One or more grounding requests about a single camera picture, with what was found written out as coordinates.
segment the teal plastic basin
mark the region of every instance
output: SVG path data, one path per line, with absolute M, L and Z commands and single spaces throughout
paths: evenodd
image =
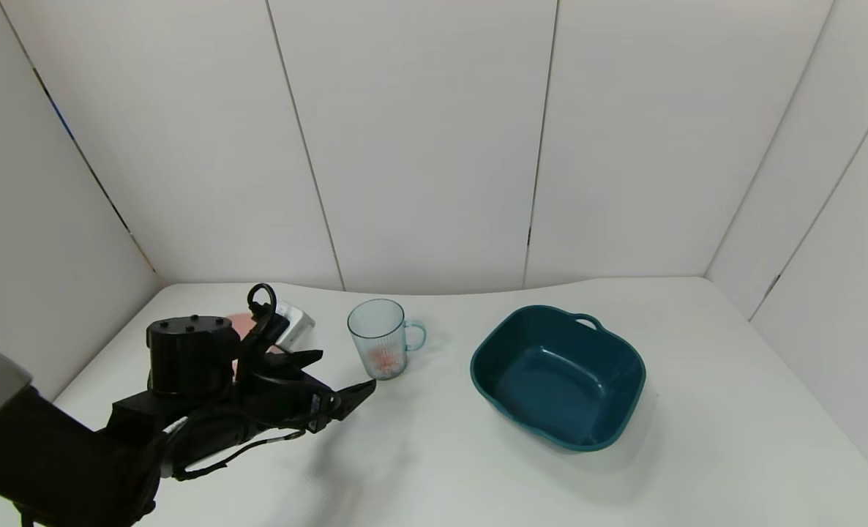
M 470 374 L 504 416 L 578 452 L 618 439 L 646 382 L 642 357 L 625 340 L 591 315 L 549 306 L 502 321 L 477 348 Z

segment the white backdrop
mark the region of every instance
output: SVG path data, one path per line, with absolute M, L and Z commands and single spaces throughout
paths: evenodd
M 561 0 L 528 286 L 703 276 L 829 0 Z
M 0 7 L 0 351 L 53 398 L 157 286 Z
M 749 318 L 868 130 L 868 0 L 841 0 L 708 277 Z
M 427 294 L 704 274 L 831 4 L 4 3 L 164 280 Z
M 868 458 L 868 135 L 753 324 Z

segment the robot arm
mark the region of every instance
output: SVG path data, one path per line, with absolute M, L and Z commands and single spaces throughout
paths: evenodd
M 262 290 L 266 304 L 253 300 Z M 151 324 L 149 389 L 116 401 L 103 430 L 40 397 L 29 374 L 0 354 L 0 495 L 25 526 L 129 527 L 154 509 L 160 478 L 206 476 L 253 446 L 317 433 L 373 393 L 374 380 L 334 391 L 304 373 L 323 351 L 267 353 L 288 321 L 274 312 L 267 284 L 248 300 L 256 325 L 242 340 L 223 317 Z M 295 431 L 246 444 L 269 428 Z M 246 446 L 226 460 L 187 470 L 238 444 Z

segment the cable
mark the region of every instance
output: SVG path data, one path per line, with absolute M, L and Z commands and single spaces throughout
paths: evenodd
M 264 290 L 268 294 L 268 303 L 271 304 L 270 313 L 263 313 L 265 307 L 262 304 L 257 303 L 255 300 L 255 294 L 261 290 Z M 249 294 L 246 296 L 246 303 L 249 304 L 249 310 L 252 314 L 259 316 L 261 314 L 267 314 L 270 317 L 270 315 L 274 314 L 274 310 L 277 308 L 277 295 L 274 293 L 274 289 L 272 289 L 270 285 L 266 283 L 257 283 L 249 290 Z
M 209 467 L 205 467 L 205 468 L 198 469 L 195 471 L 179 471 L 178 473 L 175 473 L 173 475 L 173 478 L 176 479 L 177 481 L 189 481 L 191 479 L 196 479 L 196 478 L 201 477 L 201 476 L 206 476 L 207 474 L 211 473 L 211 471 L 217 471 L 217 470 L 226 468 L 226 466 L 230 463 L 230 461 L 232 461 L 232 460 L 234 460 L 234 458 L 237 458 L 237 457 L 241 456 L 242 454 L 246 453 L 247 450 L 251 450 L 252 448 L 256 448 L 257 446 L 263 446 L 263 444 L 277 443 L 278 441 L 290 441 L 291 439 L 297 439 L 297 438 L 301 437 L 302 435 L 304 435 L 305 433 L 306 433 L 306 430 L 297 430 L 297 431 L 294 431 L 293 433 L 289 433 L 287 435 L 283 435 L 283 436 L 279 436 L 279 437 L 272 437 L 272 438 L 263 439 L 260 441 L 254 441 L 253 443 L 249 443 L 246 446 L 239 448 L 239 450 L 236 451 L 236 453 L 232 454 L 232 456 L 230 456 L 230 457 L 227 457 L 225 460 L 217 461 L 217 463 L 213 463 Z

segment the glass mug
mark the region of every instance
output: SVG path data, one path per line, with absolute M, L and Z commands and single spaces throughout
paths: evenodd
M 421 321 L 405 320 L 405 310 L 394 300 L 376 298 L 358 304 L 346 324 L 366 373 L 384 381 L 398 377 L 408 366 L 408 351 L 417 351 L 427 340 Z M 421 341 L 408 345 L 406 328 L 421 330 Z

